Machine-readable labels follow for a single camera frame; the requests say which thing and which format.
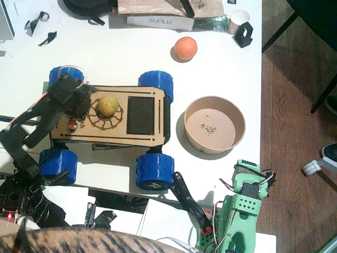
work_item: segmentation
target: green 3d-printed part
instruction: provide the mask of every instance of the green 3d-printed part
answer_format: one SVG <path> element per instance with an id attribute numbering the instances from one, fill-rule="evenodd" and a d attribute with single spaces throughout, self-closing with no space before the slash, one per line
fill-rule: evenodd
<path id="1" fill-rule="evenodd" d="M 240 173 L 240 167 L 253 173 Z M 225 197 L 220 213 L 215 216 L 217 243 L 222 241 L 216 252 L 226 253 L 230 250 L 238 253 L 254 253 L 256 221 L 260 212 L 261 199 L 268 194 L 268 183 L 258 184 L 265 177 L 257 164 L 239 160 L 234 168 L 232 181 L 236 194 Z M 258 197 L 251 198 L 240 194 L 243 183 L 258 186 Z M 198 230 L 196 248 L 203 252 L 214 252 L 216 248 L 214 235 L 203 236 Z"/>

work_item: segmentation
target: blue rubber tire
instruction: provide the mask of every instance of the blue rubber tire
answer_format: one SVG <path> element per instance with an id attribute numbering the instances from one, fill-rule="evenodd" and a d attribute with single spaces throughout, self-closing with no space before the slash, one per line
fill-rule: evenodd
<path id="1" fill-rule="evenodd" d="M 156 87 L 165 91 L 168 100 L 173 102 L 173 78 L 164 71 L 148 71 L 138 79 L 138 86 Z"/>
<path id="2" fill-rule="evenodd" d="M 68 74 L 74 79 L 78 79 L 79 81 L 84 80 L 83 72 L 78 70 L 75 67 L 62 67 L 60 70 L 60 67 L 55 67 L 49 72 L 49 83 L 48 87 L 51 86 L 53 83 L 57 81 L 57 76 L 61 74 Z"/>
<path id="3" fill-rule="evenodd" d="M 145 154 L 136 159 L 136 185 L 148 191 L 167 190 L 173 183 L 174 159 L 165 154 Z"/>
<path id="4" fill-rule="evenodd" d="M 50 149 L 41 152 L 39 163 L 49 156 Z M 66 149 L 52 149 L 48 160 L 41 165 L 41 176 L 56 176 L 62 171 L 68 170 L 67 185 L 73 184 L 76 180 L 77 155 Z"/>

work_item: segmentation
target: black chair leg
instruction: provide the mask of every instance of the black chair leg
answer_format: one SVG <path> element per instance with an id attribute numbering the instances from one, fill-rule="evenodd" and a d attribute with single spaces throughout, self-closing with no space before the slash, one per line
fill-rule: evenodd
<path id="1" fill-rule="evenodd" d="M 324 102 L 324 100 L 329 96 L 330 92 L 337 85 L 337 75 L 332 79 L 329 85 L 325 88 L 321 96 L 318 98 L 317 102 L 312 106 L 311 113 L 314 113 L 317 108 Z"/>
<path id="2" fill-rule="evenodd" d="M 288 18 L 288 20 L 276 31 L 276 33 L 268 40 L 268 42 L 262 47 L 262 53 L 266 51 L 281 35 L 284 31 L 298 18 L 298 14 L 295 12 Z"/>

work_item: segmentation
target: orange ball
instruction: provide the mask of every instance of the orange ball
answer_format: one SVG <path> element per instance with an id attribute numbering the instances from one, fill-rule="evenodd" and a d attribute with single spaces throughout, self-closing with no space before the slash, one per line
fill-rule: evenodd
<path id="1" fill-rule="evenodd" d="M 183 37 L 175 43 L 174 50 L 180 59 L 187 61 L 196 55 L 198 48 L 194 39 Z"/>

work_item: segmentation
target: paper cup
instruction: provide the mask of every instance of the paper cup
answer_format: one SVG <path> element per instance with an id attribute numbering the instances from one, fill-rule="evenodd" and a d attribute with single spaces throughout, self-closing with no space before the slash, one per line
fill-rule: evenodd
<path id="1" fill-rule="evenodd" d="M 192 102 L 185 111 L 184 123 L 189 142 L 206 154 L 233 149 L 246 129 L 239 108 L 218 96 L 204 96 Z"/>
<path id="2" fill-rule="evenodd" d="M 236 31 L 239 29 L 240 25 L 249 22 L 250 18 L 251 17 L 249 16 L 248 12 L 242 9 L 236 9 L 230 15 L 227 33 L 234 35 Z"/>

